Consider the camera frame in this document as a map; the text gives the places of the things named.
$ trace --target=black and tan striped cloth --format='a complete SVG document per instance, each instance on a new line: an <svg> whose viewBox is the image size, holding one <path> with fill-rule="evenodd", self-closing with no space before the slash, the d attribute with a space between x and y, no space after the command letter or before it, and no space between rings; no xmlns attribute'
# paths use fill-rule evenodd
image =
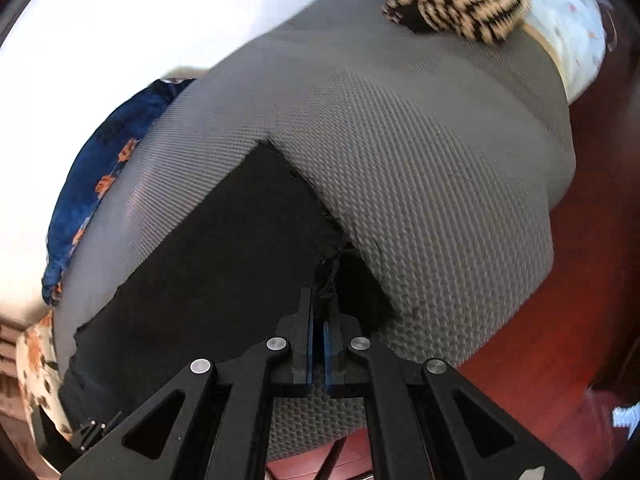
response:
<svg viewBox="0 0 640 480"><path fill-rule="evenodd" d="M455 30L468 40L500 43L524 20L530 0L387 0L383 14L414 32Z"/></svg>

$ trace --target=silver bolt head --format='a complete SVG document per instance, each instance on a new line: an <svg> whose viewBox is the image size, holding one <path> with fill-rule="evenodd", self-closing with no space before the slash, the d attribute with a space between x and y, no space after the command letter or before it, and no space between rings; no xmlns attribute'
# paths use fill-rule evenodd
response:
<svg viewBox="0 0 640 480"><path fill-rule="evenodd" d="M366 337L354 337L351 340L351 348L354 350L368 350L371 346L371 341L369 341Z"/></svg>
<svg viewBox="0 0 640 480"><path fill-rule="evenodd" d="M211 363L208 359L196 359L190 368L194 374L203 374L211 369Z"/></svg>
<svg viewBox="0 0 640 480"><path fill-rule="evenodd" d="M430 359L427 361L426 368L428 372L439 375L447 371L447 364L441 359Z"/></svg>
<svg viewBox="0 0 640 480"><path fill-rule="evenodd" d="M267 341L267 348L274 352L282 350L285 346L287 346L287 340L283 337L272 337Z"/></svg>

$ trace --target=black fabric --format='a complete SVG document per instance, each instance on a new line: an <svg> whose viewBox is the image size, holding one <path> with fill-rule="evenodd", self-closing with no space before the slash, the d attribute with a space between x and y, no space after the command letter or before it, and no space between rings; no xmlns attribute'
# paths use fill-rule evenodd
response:
<svg viewBox="0 0 640 480"><path fill-rule="evenodd" d="M341 313L360 321L362 333L366 336L371 336L396 318L382 287L350 242L345 242L335 258L325 260L318 268L316 287L319 287L314 304L317 325L326 319L329 302L333 298L337 300Z"/></svg>
<svg viewBox="0 0 640 480"><path fill-rule="evenodd" d="M431 27L431 25L424 20L420 14L420 9L418 9L414 2L403 6L398 5L396 7L396 13L399 16L402 16L402 19L399 20L399 22L416 34L438 32L437 28Z"/></svg>
<svg viewBox="0 0 640 480"><path fill-rule="evenodd" d="M38 478L15 449L2 425L0 425L0 471L3 479L37 480Z"/></svg>
<svg viewBox="0 0 640 480"><path fill-rule="evenodd" d="M357 269L346 297L380 289L308 183L258 144L76 333L60 387L72 426L132 412L192 360L222 362L273 336L345 248ZM369 330L392 313L378 293ZM362 304L354 314L367 318Z"/></svg>

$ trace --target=blue cloth with orange pattern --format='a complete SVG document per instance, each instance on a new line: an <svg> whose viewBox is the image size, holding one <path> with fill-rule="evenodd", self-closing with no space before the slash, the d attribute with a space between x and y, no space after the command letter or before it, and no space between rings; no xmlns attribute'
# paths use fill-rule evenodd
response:
<svg viewBox="0 0 640 480"><path fill-rule="evenodd" d="M193 79L158 79L116 108L84 144L66 176L47 231L42 299L55 305L84 230L151 124Z"/></svg>

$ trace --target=gray mesh fabric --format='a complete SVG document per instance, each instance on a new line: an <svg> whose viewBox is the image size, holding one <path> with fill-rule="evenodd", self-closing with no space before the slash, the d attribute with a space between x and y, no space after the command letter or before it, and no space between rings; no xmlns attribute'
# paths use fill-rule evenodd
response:
<svg viewBox="0 0 640 480"><path fill-rule="evenodd" d="M387 22L383 0L319 0L192 84L90 223L54 318L72 336L269 137L351 235L400 319L399 356L467 359L552 265L549 209L575 161L562 82L523 31L499 48ZM276 402L270 456L364 424L361 402Z"/></svg>

